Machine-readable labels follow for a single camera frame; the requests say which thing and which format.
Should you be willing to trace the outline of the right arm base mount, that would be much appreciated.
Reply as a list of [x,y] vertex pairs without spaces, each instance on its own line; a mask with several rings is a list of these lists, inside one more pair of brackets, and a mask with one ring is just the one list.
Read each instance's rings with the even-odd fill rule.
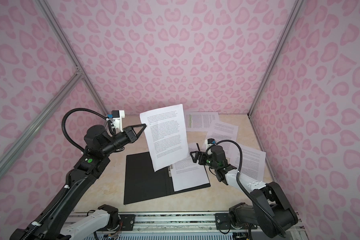
[[249,223],[244,223],[239,226],[239,224],[234,224],[234,221],[229,216],[229,213],[215,213],[215,224],[216,229],[220,231],[233,231],[233,230],[243,230],[247,231],[249,229],[251,230],[257,230],[258,227]]

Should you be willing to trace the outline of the blue black file folder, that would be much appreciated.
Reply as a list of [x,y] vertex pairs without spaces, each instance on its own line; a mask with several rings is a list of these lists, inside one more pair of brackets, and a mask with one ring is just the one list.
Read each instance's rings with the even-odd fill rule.
[[167,167],[153,169],[150,153],[139,153],[126,157],[124,205],[153,200],[170,195],[196,191],[211,186],[209,179],[205,184],[175,191]]

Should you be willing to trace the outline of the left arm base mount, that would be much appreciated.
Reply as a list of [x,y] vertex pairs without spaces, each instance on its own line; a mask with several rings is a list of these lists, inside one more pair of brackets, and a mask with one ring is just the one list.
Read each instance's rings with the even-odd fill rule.
[[106,212],[109,215],[105,224],[101,224],[99,231],[117,232],[117,231],[132,231],[135,223],[136,215],[134,214],[120,214],[119,209],[110,205],[101,205],[97,211]]

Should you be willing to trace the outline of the printed paper sheet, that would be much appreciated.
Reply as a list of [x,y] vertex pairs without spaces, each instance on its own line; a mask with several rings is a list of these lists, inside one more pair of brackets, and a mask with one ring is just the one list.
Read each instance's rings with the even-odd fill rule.
[[208,188],[211,186],[204,166],[195,164],[190,155],[170,165],[171,178],[175,193],[191,191],[191,189]]

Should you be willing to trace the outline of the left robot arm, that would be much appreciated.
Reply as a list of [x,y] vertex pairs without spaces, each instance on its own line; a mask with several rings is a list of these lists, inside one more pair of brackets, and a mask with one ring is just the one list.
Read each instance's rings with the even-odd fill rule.
[[16,229],[12,240],[57,240],[68,216],[110,163],[109,156],[142,135],[146,124],[132,125],[110,136],[103,125],[94,125],[84,137],[84,154],[66,175],[65,185],[26,229]]

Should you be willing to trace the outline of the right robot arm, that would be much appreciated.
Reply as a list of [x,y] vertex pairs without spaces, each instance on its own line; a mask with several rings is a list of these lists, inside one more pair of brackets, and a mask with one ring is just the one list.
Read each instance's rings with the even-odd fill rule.
[[274,238],[285,238],[287,230],[298,223],[298,217],[280,185],[276,182],[264,183],[244,175],[244,152],[239,151],[238,167],[229,164],[220,143],[211,144],[204,152],[190,153],[195,164],[214,170],[217,180],[227,186],[241,190],[252,202],[239,203],[229,209],[229,225],[236,229],[258,226],[263,233]]

